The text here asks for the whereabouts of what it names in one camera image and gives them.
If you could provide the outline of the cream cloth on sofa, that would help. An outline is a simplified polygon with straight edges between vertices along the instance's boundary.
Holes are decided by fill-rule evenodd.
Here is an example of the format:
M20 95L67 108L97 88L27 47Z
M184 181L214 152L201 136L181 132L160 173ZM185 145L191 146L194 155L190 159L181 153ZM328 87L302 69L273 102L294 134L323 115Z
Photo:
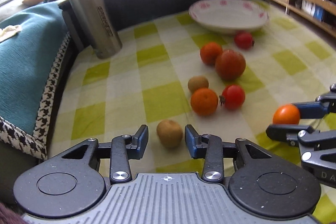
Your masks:
M15 36L17 33L21 32L22 27L20 24L18 25L9 25L5 28L0 29L0 43L4 42L5 40Z

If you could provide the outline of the red cherry tomato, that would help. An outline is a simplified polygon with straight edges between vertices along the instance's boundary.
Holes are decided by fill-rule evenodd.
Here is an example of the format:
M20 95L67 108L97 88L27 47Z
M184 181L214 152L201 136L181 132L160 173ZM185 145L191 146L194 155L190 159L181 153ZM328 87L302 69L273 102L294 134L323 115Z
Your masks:
M229 85L222 91L219 101L227 110L239 109L245 101L245 91L239 85Z
M248 50L254 46L253 36L249 32L239 32L234 37L236 46L243 50Z

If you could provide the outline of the teal sofa blanket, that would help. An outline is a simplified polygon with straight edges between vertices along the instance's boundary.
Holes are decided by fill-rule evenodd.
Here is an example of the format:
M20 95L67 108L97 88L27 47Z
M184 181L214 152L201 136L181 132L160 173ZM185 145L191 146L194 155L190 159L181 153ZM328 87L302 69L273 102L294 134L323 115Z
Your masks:
M30 7L1 22L2 28L9 25L22 29L1 42L1 117L32 134L67 26L57 2Z

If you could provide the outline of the stainless steel thermos bottle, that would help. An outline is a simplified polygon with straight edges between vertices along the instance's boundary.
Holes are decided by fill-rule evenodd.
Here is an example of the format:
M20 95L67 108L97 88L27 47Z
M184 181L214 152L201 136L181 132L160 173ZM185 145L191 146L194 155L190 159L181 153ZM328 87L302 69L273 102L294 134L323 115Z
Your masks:
M70 0L70 4L99 59L105 59L120 52L122 42L110 22L104 0Z

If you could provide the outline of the white floral bowl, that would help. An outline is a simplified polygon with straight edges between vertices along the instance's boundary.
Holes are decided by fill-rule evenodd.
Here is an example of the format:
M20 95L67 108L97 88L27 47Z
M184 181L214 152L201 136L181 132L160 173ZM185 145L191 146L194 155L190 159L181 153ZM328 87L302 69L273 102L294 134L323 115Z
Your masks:
M268 12L250 0L200 0L189 8L189 16L202 27L221 34L254 32L268 22Z

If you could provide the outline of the green checkered tablecloth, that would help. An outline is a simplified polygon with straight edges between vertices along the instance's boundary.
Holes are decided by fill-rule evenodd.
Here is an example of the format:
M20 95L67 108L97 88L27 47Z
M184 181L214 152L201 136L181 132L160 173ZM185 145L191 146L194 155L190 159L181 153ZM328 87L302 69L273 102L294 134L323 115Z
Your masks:
M149 128L140 172L201 172L183 140L187 124L224 141L247 138L300 162L299 151L265 131L277 109L294 114L335 82L335 50L306 26L264 4L268 23L235 39L210 32L187 12L119 33L122 50L99 59L91 47L77 56L67 80L49 156L88 139L111 141Z

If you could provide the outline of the brown kiwi fruit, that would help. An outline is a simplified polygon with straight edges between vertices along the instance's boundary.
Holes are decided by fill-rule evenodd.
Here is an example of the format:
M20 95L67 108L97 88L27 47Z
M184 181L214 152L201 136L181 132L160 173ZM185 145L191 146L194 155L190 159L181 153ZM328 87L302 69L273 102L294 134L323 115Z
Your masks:
M200 88L208 88L209 81L205 76L194 76L191 77L187 83L187 87L191 94Z
M157 125L157 135L161 144L166 148L176 148L183 138L183 129L180 124L173 120L162 120Z

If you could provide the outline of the large red apple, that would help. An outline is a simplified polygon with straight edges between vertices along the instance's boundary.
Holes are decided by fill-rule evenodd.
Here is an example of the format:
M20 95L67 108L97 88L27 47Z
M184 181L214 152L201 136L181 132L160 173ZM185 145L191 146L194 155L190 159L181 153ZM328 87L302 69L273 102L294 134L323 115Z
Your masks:
M225 81L233 81L240 77L246 68L246 60L240 52L224 50L215 61L218 76Z

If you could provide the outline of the orange tangerine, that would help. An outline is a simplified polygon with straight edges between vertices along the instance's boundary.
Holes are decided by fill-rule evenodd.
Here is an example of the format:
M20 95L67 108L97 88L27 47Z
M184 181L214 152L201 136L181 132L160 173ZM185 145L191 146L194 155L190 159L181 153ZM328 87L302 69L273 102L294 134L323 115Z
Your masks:
M216 42L209 42L202 46L200 57L204 64L214 65L217 57L223 52L222 46Z
M201 117L213 115L219 103L217 94L209 88L197 89L191 96L192 110Z
M293 104L280 106L274 113L273 124L299 124L301 119L300 111Z

